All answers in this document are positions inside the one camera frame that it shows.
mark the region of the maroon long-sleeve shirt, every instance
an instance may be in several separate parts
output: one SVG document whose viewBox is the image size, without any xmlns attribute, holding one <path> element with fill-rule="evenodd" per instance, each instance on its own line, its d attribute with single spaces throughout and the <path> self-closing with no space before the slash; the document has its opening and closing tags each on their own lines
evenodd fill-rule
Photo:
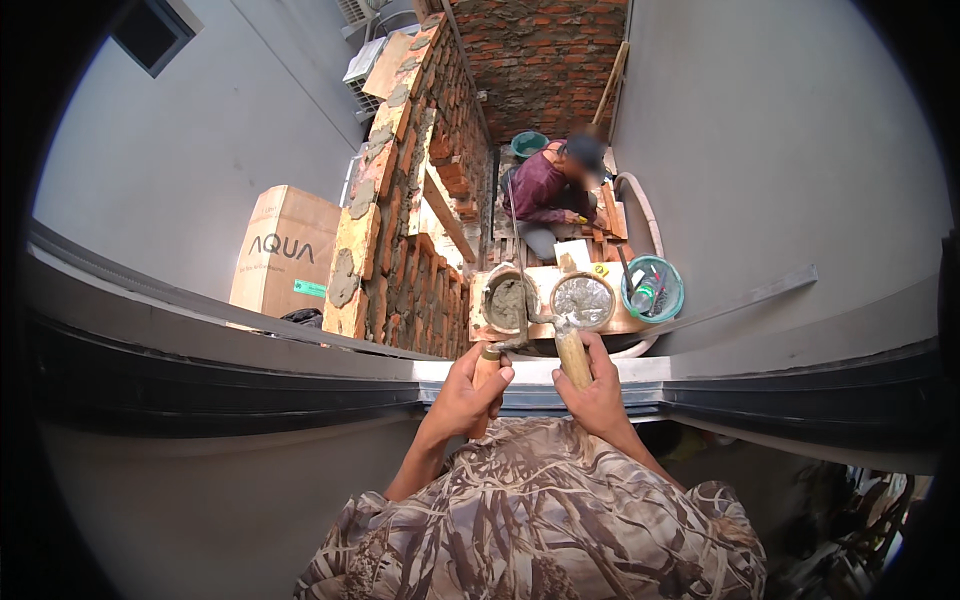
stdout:
<svg viewBox="0 0 960 600">
<path fill-rule="evenodd" d="M 566 142 L 565 139 L 554 141 L 562 144 Z M 578 181 L 568 181 L 566 175 L 547 160 L 543 150 L 530 156 L 520 165 L 514 173 L 512 185 L 518 221 L 562 223 L 564 210 L 558 208 L 557 203 L 567 185 L 570 186 L 570 191 L 565 200 L 571 204 L 568 208 L 587 217 L 589 221 L 596 218 L 596 211 L 590 206 L 587 190 L 583 189 Z M 510 209 L 510 199 L 507 194 L 503 196 L 503 204 L 508 210 Z"/>
</svg>

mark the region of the white wall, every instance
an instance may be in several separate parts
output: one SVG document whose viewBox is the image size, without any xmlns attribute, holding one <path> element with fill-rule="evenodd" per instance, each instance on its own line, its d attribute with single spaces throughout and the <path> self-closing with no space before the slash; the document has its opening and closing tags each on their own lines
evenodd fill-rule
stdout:
<svg viewBox="0 0 960 600">
<path fill-rule="evenodd" d="M 636 0 L 630 41 L 613 147 L 684 278 L 681 315 L 808 263 L 820 274 L 791 297 L 664 336 L 653 353 L 796 329 L 937 272 L 951 225 L 941 160 L 853 2 Z M 813 346 L 860 355 L 935 335 L 935 286 L 922 289 L 856 332 L 784 348 L 781 366 L 818 362 Z M 920 318 L 881 343 L 907 311 Z"/>
<path fill-rule="evenodd" d="M 383 492 L 418 421 L 205 440 L 46 426 L 67 506 L 126 598 L 289 598 L 351 495 Z"/>
<path fill-rule="evenodd" d="M 229 298 L 256 197 L 338 202 L 363 139 L 332 0 L 185 0 L 204 24 L 156 79 L 112 39 L 60 124 L 34 215 L 146 275 Z"/>
</svg>

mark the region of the plastic bottle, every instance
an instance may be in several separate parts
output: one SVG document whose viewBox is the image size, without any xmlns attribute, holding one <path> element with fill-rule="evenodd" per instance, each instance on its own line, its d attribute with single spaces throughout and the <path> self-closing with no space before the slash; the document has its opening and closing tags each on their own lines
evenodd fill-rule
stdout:
<svg viewBox="0 0 960 600">
<path fill-rule="evenodd" d="M 634 274 L 634 294 L 630 298 L 630 304 L 637 312 L 645 313 L 654 305 L 654 296 L 657 294 L 657 276 L 650 273 L 638 271 Z"/>
</svg>

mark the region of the baseball cap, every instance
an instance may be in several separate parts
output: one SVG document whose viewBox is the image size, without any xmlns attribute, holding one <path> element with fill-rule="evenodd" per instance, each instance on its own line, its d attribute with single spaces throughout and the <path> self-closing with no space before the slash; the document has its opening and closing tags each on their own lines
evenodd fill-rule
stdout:
<svg viewBox="0 0 960 600">
<path fill-rule="evenodd" d="M 606 151 L 607 145 L 588 133 L 572 133 L 566 139 L 566 152 L 601 180 L 607 175 L 607 168 L 603 164 Z"/>
</svg>

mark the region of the unfinished brick wall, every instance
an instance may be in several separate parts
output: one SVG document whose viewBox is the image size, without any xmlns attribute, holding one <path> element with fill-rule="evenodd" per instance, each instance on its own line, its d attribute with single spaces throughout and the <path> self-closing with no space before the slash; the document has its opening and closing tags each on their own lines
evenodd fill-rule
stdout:
<svg viewBox="0 0 960 600">
<path fill-rule="evenodd" d="M 468 348 L 468 290 L 419 230 L 426 160 L 462 219 L 489 193 L 490 153 L 452 27 L 426 18 L 373 119 L 340 216 L 324 330 L 457 357 Z"/>
<path fill-rule="evenodd" d="M 627 0 L 450 0 L 495 143 L 566 136 L 593 118 L 623 40 Z M 613 110 L 607 103 L 600 133 Z"/>
</svg>

